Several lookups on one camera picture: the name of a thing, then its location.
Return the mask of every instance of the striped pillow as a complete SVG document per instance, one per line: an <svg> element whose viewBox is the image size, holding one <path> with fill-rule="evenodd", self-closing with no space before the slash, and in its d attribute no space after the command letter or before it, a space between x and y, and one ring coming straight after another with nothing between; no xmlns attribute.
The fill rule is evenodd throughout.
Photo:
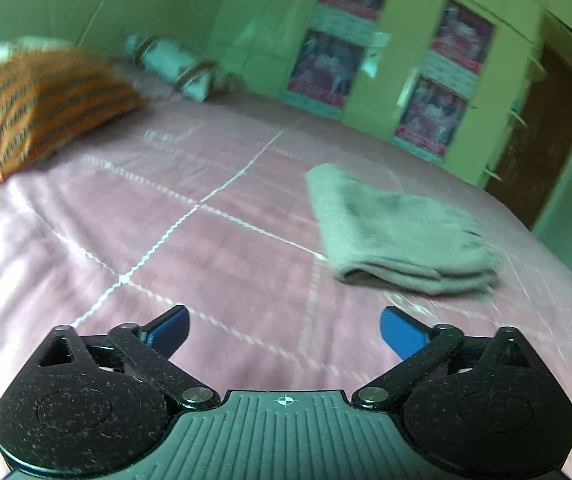
<svg viewBox="0 0 572 480"><path fill-rule="evenodd" d="M81 51L19 52L0 64L0 183L144 103L104 62Z"/></svg>

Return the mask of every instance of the white crosshair symbol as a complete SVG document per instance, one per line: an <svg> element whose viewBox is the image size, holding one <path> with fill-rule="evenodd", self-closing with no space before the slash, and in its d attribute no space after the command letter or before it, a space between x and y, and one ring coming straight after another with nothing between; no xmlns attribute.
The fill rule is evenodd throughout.
<svg viewBox="0 0 572 480"><path fill-rule="evenodd" d="M284 395L281 396L279 399L277 399L277 402L280 403L282 406L290 406L292 403L297 401L292 397L289 397L288 395Z"/></svg>

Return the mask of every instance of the green towel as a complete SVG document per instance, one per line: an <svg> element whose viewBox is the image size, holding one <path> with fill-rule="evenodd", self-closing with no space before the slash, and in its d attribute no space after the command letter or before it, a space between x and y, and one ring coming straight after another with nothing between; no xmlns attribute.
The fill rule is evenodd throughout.
<svg viewBox="0 0 572 480"><path fill-rule="evenodd" d="M375 189L332 164L306 175L337 280L424 294L488 288L501 262L472 217L421 196Z"/></svg>

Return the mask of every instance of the wooden door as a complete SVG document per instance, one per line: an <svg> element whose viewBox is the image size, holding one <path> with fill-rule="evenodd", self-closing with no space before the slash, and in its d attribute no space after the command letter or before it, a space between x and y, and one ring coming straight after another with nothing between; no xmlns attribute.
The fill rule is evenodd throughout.
<svg viewBox="0 0 572 480"><path fill-rule="evenodd" d="M486 191L531 229L546 203L572 148L572 69L544 46L541 64L547 76L532 83Z"/></svg>

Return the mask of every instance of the pink bedsheet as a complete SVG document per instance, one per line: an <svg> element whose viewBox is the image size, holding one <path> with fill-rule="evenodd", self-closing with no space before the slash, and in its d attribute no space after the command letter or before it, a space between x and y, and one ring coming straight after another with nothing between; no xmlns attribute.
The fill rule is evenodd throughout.
<svg viewBox="0 0 572 480"><path fill-rule="evenodd" d="M472 213L506 256L494 297L335 283L304 186L323 162ZM54 325L105 333L175 303L192 332L173 362L221 394L350 394L398 361L378 333L390 302L470 335L519 327L572 400L566 267L489 195L338 123L243 95L157 102L0 186L0 396Z"/></svg>

